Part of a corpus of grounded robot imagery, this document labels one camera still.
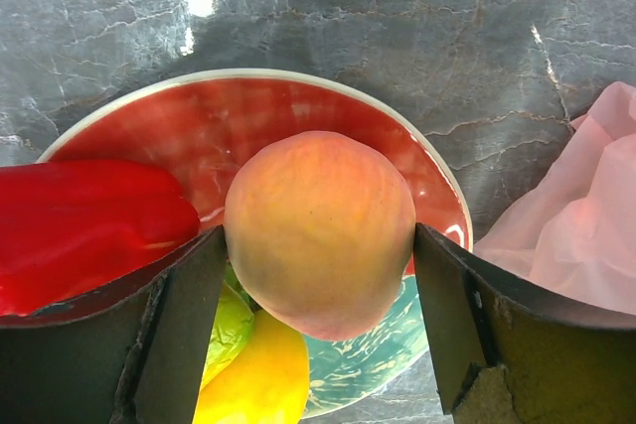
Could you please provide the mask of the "peach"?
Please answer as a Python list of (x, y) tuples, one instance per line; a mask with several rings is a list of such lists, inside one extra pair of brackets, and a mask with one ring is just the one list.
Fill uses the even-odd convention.
[(323, 341), (387, 313), (413, 251), (415, 206), (381, 153), (342, 134), (275, 142), (235, 176), (225, 206), (230, 261), (272, 316)]

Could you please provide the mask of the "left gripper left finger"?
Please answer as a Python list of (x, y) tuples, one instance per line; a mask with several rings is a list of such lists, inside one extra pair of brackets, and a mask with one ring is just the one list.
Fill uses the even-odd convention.
[(2, 422), (192, 422), (225, 266), (217, 226), (88, 293), (2, 318)]

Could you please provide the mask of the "red apple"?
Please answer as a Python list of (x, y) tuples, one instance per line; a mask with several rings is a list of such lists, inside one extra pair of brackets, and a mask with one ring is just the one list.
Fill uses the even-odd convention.
[(1, 170), (1, 313), (28, 316), (185, 244), (200, 219), (167, 171), (125, 160)]

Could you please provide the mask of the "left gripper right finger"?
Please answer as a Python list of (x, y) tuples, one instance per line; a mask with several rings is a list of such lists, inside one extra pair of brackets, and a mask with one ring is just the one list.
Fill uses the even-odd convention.
[(413, 256), (437, 392), (454, 422), (634, 422), (634, 316), (553, 293), (423, 224)]

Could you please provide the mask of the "pink plastic bag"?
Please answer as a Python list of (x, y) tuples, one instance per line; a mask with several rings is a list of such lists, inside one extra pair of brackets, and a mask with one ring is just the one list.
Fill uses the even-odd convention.
[(540, 183), (474, 246), (479, 257), (598, 307), (635, 311), (635, 89), (616, 81)]

